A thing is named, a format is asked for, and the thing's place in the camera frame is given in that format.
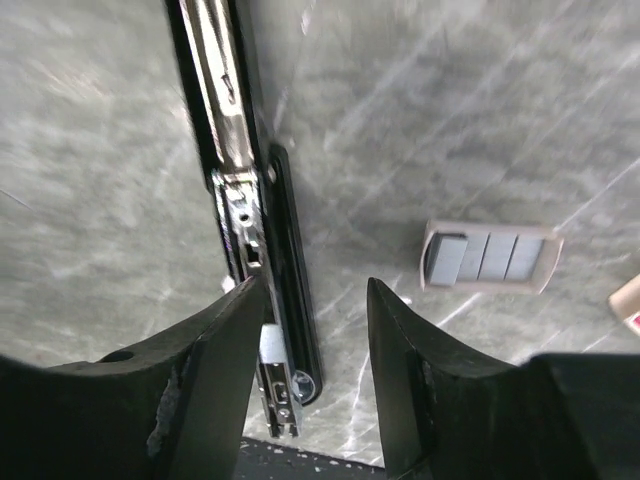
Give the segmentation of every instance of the open box of staples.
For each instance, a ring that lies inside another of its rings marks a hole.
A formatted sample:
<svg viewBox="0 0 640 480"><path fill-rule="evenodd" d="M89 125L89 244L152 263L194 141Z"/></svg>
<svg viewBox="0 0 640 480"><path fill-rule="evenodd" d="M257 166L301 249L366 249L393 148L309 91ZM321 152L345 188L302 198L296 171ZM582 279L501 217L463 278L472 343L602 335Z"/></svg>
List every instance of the open box of staples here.
<svg viewBox="0 0 640 480"><path fill-rule="evenodd" d="M423 290L541 293L558 264L563 239L551 228L431 220Z"/></svg>

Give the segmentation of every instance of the marble surface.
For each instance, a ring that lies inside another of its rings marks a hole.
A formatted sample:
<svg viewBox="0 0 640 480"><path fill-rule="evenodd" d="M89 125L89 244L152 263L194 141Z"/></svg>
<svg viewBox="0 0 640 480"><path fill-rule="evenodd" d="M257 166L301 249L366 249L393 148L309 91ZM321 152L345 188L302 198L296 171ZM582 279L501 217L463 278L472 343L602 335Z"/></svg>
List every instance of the marble surface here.
<svg viewBox="0 0 640 480"><path fill-rule="evenodd" d="M308 450L382 464L366 279L470 345L640 352L608 295L640 271L640 3L253 3L292 159L326 369ZM225 275L160 0L1 1L0 351L139 341ZM540 296L420 292L429 218L556 226ZM266 438L257 395L246 433Z"/></svg>

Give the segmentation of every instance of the gray table surface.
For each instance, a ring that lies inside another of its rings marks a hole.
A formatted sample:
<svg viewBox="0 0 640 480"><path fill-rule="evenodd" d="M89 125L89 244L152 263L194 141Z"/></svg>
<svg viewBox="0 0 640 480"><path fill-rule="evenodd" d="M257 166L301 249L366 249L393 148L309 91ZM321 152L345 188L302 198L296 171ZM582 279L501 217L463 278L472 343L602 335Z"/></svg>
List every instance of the gray table surface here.
<svg viewBox="0 0 640 480"><path fill-rule="evenodd" d="M0 0L0 351L54 365L221 294L161 0ZM640 352L640 2L253 1L326 369L294 445L381 464L365 288L490 355ZM557 226L540 296L418 285L429 218ZM266 438L257 395L246 433Z"/></svg>

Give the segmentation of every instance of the beige cardboard piece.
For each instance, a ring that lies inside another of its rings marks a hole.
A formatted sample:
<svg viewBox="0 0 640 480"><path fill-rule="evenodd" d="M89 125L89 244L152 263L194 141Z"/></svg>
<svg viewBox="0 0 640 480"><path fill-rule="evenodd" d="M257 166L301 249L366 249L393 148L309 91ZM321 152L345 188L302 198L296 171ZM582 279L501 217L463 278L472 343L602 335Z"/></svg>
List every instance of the beige cardboard piece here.
<svg viewBox="0 0 640 480"><path fill-rule="evenodd" d="M620 320L640 312L640 275L612 294L609 305Z"/></svg>
<svg viewBox="0 0 640 480"><path fill-rule="evenodd" d="M538 256L536 267L531 275L531 279L526 282L515 281L459 281L451 287L430 285L424 275L425 256L429 243L436 233L443 234L471 234L471 233L515 233L517 235L527 235L541 237L544 239L542 250ZM559 237L551 228L517 226L517 225L487 225L484 223L467 222L447 222L442 220L430 220L427 223L424 246L420 258L420 286L423 290L444 291L454 290L458 292L482 292L482 293L529 293L539 294L545 289L551 275L560 259L562 244L564 240Z"/></svg>

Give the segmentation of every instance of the concrete surface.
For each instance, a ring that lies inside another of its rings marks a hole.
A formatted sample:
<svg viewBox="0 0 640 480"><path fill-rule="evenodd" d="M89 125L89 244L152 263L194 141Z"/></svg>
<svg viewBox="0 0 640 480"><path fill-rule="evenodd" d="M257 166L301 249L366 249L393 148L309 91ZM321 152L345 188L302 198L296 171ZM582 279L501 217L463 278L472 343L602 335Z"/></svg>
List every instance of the concrete surface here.
<svg viewBox="0 0 640 480"><path fill-rule="evenodd" d="M382 462L369 276L504 360L640 352L606 304L640 271L640 2L253 3L327 374L296 445ZM0 4L0 351L95 360L225 275L163 5ZM566 248L539 297L427 295L432 217L555 225ZM256 397L247 433L263 423Z"/></svg>

